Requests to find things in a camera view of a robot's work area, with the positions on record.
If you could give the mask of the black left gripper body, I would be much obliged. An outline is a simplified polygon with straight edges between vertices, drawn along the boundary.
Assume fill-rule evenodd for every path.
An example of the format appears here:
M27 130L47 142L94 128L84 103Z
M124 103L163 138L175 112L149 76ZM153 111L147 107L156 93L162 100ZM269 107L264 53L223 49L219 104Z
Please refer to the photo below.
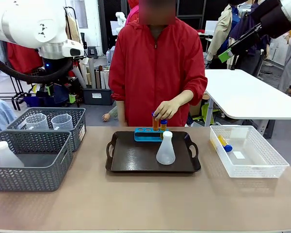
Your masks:
M58 60L42 58L45 74L52 75L54 79L44 81L43 84L59 84L63 85L68 82L68 73L73 68L73 58L65 57Z

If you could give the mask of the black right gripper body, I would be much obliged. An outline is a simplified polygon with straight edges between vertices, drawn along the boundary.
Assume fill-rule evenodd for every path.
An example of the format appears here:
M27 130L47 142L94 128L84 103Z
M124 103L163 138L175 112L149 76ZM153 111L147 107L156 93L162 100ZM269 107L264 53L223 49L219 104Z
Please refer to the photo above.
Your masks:
M257 35L268 35L270 38L278 38L291 30L291 22L281 9L279 0L265 0L250 16L258 26Z

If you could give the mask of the person's left hand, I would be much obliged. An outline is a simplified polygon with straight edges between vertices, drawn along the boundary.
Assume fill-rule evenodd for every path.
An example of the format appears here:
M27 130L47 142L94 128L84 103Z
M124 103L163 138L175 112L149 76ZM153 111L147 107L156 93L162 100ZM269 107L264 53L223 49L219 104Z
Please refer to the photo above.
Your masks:
M154 112L155 120L171 119L180 107L179 100L163 101Z

